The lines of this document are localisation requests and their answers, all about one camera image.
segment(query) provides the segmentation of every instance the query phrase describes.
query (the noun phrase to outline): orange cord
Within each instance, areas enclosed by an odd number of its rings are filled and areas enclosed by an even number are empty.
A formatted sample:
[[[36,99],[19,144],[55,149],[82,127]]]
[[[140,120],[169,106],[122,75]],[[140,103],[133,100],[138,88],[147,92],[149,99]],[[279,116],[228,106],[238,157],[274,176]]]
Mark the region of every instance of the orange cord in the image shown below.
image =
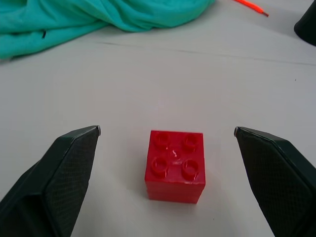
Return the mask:
[[[264,12],[264,10],[261,7],[253,4],[252,2],[249,2],[246,0],[235,0],[235,1],[240,2],[241,4],[250,7],[251,9],[255,10],[256,12],[259,12],[260,14],[265,15],[266,17],[269,16],[269,14]]]

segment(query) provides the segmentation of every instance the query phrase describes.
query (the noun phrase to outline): lego stud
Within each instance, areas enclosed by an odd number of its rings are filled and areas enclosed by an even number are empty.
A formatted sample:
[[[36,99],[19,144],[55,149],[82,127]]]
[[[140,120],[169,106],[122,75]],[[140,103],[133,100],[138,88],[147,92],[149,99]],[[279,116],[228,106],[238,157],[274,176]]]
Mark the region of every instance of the lego stud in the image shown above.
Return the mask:
[[[189,159],[182,163],[182,176],[186,180],[195,180],[198,175],[198,163]]]
[[[152,171],[159,178],[167,177],[168,162],[165,158],[157,157],[152,162]]]
[[[159,132],[155,136],[154,141],[157,148],[162,149],[162,150],[167,150],[168,145],[170,143],[169,134],[166,132]]]
[[[194,134],[188,134],[183,140],[183,145],[187,151],[193,152],[198,146],[198,138]]]

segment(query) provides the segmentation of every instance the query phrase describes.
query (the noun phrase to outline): green fabric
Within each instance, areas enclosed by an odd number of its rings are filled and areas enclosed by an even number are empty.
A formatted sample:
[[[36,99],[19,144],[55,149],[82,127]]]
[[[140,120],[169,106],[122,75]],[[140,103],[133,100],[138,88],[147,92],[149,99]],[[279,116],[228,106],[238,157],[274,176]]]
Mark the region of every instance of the green fabric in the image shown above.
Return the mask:
[[[175,27],[215,0],[0,0],[0,58],[35,53],[109,24],[130,32]]]

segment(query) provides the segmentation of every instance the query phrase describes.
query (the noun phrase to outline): white table surface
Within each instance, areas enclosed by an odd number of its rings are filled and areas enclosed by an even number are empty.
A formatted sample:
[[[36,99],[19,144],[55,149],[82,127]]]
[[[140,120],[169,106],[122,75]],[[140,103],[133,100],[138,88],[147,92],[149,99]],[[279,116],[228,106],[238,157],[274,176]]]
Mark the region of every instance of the white table surface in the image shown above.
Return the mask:
[[[293,31],[311,0],[254,2],[270,17],[219,0],[175,29],[107,27],[1,61],[0,199],[55,138],[100,125],[73,237],[272,237],[233,131],[288,139],[316,166],[316,47]],[[204,133],[197,205],[147,199],[152,129]]]

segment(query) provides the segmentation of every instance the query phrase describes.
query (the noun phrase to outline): red lego brick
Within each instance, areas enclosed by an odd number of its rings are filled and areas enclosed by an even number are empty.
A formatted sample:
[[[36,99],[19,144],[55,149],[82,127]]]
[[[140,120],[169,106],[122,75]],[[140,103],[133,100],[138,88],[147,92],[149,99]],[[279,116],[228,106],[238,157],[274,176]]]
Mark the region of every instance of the red lego brick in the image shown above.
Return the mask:
[[[184,196],[184,195],[170,195],[164,193],[148,193],[150,200],[158,201],[174,201],[174,202],[184,202],[184,203],[194,203],[198,202],[199,196]]]
[[[205,187],[203,134],[151,131],[145,182],[150,199],[197,201]]]

